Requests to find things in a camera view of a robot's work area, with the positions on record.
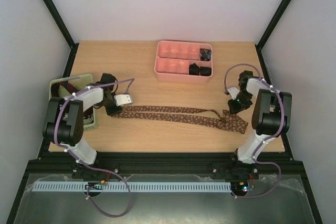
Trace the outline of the brown floral tie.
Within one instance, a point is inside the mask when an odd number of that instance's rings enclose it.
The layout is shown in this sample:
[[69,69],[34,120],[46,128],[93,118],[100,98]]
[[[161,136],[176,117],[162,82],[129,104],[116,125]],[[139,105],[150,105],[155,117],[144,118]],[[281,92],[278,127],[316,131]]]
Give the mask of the brown floral tie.
[[240,134],[245,134],[248,126],[248,122],[237,114],[231,114],[228,110],[223,110],[219,113],[213,109],[180,106],[126,106],[121,109],[121,112],[112,115],[112,117],[185,123]]

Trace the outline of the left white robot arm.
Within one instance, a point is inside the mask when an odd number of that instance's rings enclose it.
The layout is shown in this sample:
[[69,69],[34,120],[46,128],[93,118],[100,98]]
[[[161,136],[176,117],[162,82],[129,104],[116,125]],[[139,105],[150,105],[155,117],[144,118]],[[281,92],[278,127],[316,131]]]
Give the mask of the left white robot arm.
[[121,81],[104,73],[96,83],[84,83],[80,88],[63,78],[50,86],[50,100],[43,126],[44,139],[61,147],[74,158],[72,173],[87,179],[104,179],[106,175],[118,177],[118,171],[99,166],[98,152],[85,140],[86,119],[94,119],[95,109],[105,107],[107,115],[117,115],[122,106],[132,104],[128,91],[116,95]]

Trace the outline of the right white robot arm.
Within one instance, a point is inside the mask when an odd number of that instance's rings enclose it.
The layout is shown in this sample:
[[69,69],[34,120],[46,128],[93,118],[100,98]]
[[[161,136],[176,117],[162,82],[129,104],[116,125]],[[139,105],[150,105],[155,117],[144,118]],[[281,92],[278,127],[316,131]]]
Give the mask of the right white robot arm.
[[251,105],[252,133],[232,156],[228,172],[233,178],[246,178],[254,174],[256,159],[272,140],[287,133],[290,127],[292,94],[279,91],[251,71],[243,71],[238,78],[239,88],[229,88],[229,112],[237,114]]

